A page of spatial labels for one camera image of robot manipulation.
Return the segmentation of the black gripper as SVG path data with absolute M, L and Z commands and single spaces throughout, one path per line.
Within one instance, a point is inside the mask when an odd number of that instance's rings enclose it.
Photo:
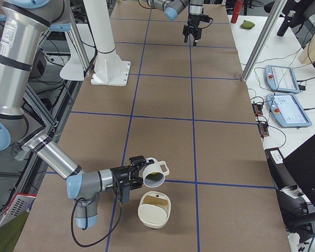
M 189 12 L 187 18 L 187 24 L 184 25 L 182 34 L 184 36 L 184 42 L 188 42 L 188 38 L 190 35 L 193 36 L 193 46 L 197 45 L 198 39 L 202 37 L 202 28 L 199 27 L 200 24 L 200 16 L 203 14 L 201 13 L 194 13 Z
M 129 181 L 130 190 L 136 190 L 142 187 L 143 178 L 139 176 L 139 172 L 147 164 L 146 158 L 139 155 L 129 158 L 129 161 L 130 165 L 128 166 L 120 166 L 110 169 L 113 176 L 113 188 L 116 181 Z

